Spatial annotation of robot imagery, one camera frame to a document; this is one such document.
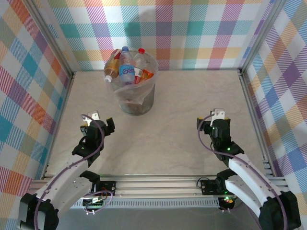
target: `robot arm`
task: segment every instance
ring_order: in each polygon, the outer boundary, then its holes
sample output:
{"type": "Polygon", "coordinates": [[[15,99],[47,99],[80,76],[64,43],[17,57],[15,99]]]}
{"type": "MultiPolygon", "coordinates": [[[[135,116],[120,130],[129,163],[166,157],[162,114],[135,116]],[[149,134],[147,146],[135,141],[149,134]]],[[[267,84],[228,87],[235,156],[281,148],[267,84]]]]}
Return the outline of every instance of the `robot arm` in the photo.
{"type": "Polygon", "coordinates": [[[223,109],[211,111],[211,116],[211,121],[198,119],[197,128],[210,136],[213,152],[229,168],[217,174],[217,189],[240,198],[256,214],[263,230],[284,229],[283,208],[287,229],[301,226],[296,196],[272,184],[231,140],[230,119],[225,119],[223,109]]]}
{"type": "Polygon", "coordinates": [[[55,230],[59,223],[59,218],[75,203],[80,197],[89,192],[101,191],[100,176],[88,171],[91,164],[100,155],[100,151],[104,145],[92,155],[95,150],[99,148],[105,136],[110,135],[115,131],[115,126],[112,118],[106,122],[108,126],[99,120],[98,113],[89,114],[96,123],[99,124],[103,130],[104,135],[101,135],[99,128],[91,122],[86,120],[88,125],[82,127],[83,133],[86,133],[79,144],[74,148],[72,156],[66,162],[59,179],[54,176],[45,186],[39,189],[35,194],[25,194],[19,206],[19,215],[17,228],[22,230],[35,229],[35,208],[38,201],[43,197],[42,203],[38,209],[38,228],[40,230],[55,230]]]}

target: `cable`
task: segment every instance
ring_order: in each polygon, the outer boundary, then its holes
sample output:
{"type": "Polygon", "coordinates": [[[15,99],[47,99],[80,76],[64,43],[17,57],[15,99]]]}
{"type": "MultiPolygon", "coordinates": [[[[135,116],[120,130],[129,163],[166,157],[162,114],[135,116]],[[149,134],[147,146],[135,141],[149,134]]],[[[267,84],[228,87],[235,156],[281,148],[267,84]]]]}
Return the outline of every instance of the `cable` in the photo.
{"type": "MultiPolygon", "coordinates": [[[[96,194],[100,194],[100,193],[109,193],[109,194],[111,195],[111,198],[110,198],[110,200],[109,200],[105,205],[103,205],[101,208],[97,209],[96,211],[93,211],[93,212],[92,212],[93,214],[95,214],[96,212],[101,211],[101,210],[104,209],[106,206],[108,206],[108,205],[110,204],[112,198],[113,198],[113,193],[110,192],[110,191],[107,191],[107,190],[105,190],[105,191],[99,191],[99,192],[95,192],[95,193],[89,193],[89,194],[86,194],[85,196],[92,196],[92,195],[96,195],[96,194]]],[[[88,205],[85,206],[85,211],[86,211],[87,215],[90,213],[90,211],[87,210],[87,207],[88,207],[89,205],[90,205],[90,204],[88,204],[88,205]]]]}
{"type": "Polygon", "coordinates": [[[276,197],[278,203],[280,204],[280,207],[281,207],[281,210],[282,210],[282,214],[283,214],[283,229],[284,230],[288,230],[288,219],[287,219],[287,214],[286,214],[286,210],[284,209],[284,206],[283,206],[283,203],[282,201],[280,200],[279,196],[277,195],[277,193],[275,192],[275,190],[272,188],[272,186],[262,178],[262,176],[253,168],[251,167],[246,161],[242,160],[241,158],[237,157],[237,156],[234,156],[234,155],[231,155],[229,153],[224,153],[224,152],[218,152],[218,151],[215,151],[215,150],[211,150],[210,148],[208,148],[202,141],[201,139],[201,126],[202,124],[204,123],[204,121],[206,119],[208,119],[209,117],[212,117],[213,115],[209,115],[207,117],[205,117],[200,125],[198,126],[198,130],[197,130],[197,135],[198,135],[198,139],[200,140],[201,144],[207,149],[209,150],[210,152],[213,152],[214,154],[219,154],[219,155],[224,155],[224,156],[227,156],[227,157],[231,157],[231,158],[235,158],[236,160],[240,161],[242,164],[244,164],[246,167],[250,168],[253,173],[255,173],[259,179],[261,179],[262,182],[264,182],[264,184],[269,188],[269,190],[273,193],[273,195],[276,197]]]}
{"type": "Polygon", "coordinates": [[[39,230],[38,228],[38,219],[37,219],[37,216],[38,216],[38,209],[39,209],[39,206],[40,204],[42,203],[44,197],[46,196],[47,194],[47,191],[52,187],[52,185],[55,183],[55,181],[57,181],[59,179],[59,177],[61,175],[63,175],[63,173],[65,173],[68,169],[70,169],[71,167],[79,164],[80,162],[82,161],[86,161],[87,159],[89,159],[90,157],[94,156],[96,153],[99,152],[99,150],[102,148],[102,145],[104,144],[104,139],[105,139],[105,134],[104,134],[104,131],[102,130],[102,128],[100,127],[100,125],[94,120],[92,119],[90,116],[88,115],[85,115],[85,114],[81,114],[81,116],[85,116],[87,118],[89,118],[91,121],[94,122],[94,124],[98,127],[100,133],[101,133],[101,143],[100,145],[98,146],[98,148],[93,152],[91,153],[90,155],[88,155],[87,157],[84,157],[82,158],[81,160],[75,162],[75,163],[72,163],[71,165],[67,166],[66,168],[64,168],[61,172],[59,172],[55,178],[50,182],[50,184],[48,185],[48,187],[46,188],[46,190],[43,192],[42,196],[40,197],[40,199],[38,200],[38,203],[35,207],[35,212],[34,212],[34,228],[35,230],[39,230]]]}
{"type": "Polygon", "coordinates": [[[201,180],[201,178],[198,179],[198,181],[196,182],[196,186],[197,186],[198,188],[201,188],[201,186],[198,186],[198,182],[201,180]]]}
{"type": "MultiPolygon", "coordinates": [[[[106,188],[105,187],[102,187],[104,190],[106,190],[106,188]]],[[[103,197],[103,193],[101,193],[101,196],[103,197]]],[[[105,199],[103,199],[103,200],[106,200],[107,199],[107,193],[106,193],[106,198],[105,199]]]]}

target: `bottle label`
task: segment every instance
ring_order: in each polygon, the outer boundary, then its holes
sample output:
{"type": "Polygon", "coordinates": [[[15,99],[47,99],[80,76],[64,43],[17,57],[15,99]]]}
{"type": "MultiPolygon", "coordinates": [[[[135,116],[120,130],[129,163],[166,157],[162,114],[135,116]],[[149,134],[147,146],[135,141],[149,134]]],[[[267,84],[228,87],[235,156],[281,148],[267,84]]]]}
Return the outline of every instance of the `bottle label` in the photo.
{"type": "Polygon", "coordinates": [[[141,80],[142,74],[143,74],[143,70],[134,67],[134,72],[135,72],[135,84],[138,84],[141,80]]]}
{"type": "Polygon", "coordinates": [[[122,65],[119,67],[119,75],[130,74],[135,75],[134,66],[133,65],[122,65]]]}

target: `water bottle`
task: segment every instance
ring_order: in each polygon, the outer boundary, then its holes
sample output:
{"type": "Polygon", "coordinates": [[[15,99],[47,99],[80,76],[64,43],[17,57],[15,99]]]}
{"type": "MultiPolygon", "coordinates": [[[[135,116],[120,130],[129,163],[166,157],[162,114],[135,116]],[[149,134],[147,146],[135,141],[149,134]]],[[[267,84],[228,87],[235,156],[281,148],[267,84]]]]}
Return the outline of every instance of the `water bottle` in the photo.
{"type": "Polygon", "coordinates": [[[135,82],[135,61],[129,52],[128,47],[124,46],[122,48],[121,54],[119,56],[120,67],[119,67],[119,79],[125,85],[134,84],[135,82]]]}
{"type": "Polygon", "coordinates": [[[145,50],[142,48],[139,48],[139,52],[134,56],[134,61],[135,61],[135,84],[140,83],[141,77],[143,74],[143,69],[145,68],[146,65],[146,59],[144,57],[145,50]]]}

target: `plastic bottle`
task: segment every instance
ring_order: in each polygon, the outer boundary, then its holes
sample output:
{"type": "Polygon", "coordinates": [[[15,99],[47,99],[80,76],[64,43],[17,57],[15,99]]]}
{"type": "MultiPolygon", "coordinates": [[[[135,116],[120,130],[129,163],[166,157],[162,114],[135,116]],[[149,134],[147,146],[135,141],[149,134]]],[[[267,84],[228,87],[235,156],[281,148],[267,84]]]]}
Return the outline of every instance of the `plastic bottle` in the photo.
{"type": "Polygon", "coordinates": [[[134,84],[135,82],[135,62],[132,55],[129,52],[127,46],[122,48],[119,56],[120,67],[119,67],[119,79],[126,85],[134,84]]]}
{"type": "Polygon", "coordinates": [[[144,57],[145,50],[139,48],[139,52],[134,56],[135,61],[135,84],[138,84],[141,81],[141,77],[143,74],[143,69],[146,65],[146,59],[144,57]]]}
{"type": "Polygon", "coordinates": [[[118,77],[119,74],[119,56],[120,49],[116,49],[112,52],[110,61],[107,63],[105,67],[105,81],[111,82],[113,79],[118,77]]]}
{"type": "Polygon", "coordinates": [[[149,63],[145,64],[140,82],[152,78],[154,75],[154,72],[155,71],[151,68],[149,63]]]}

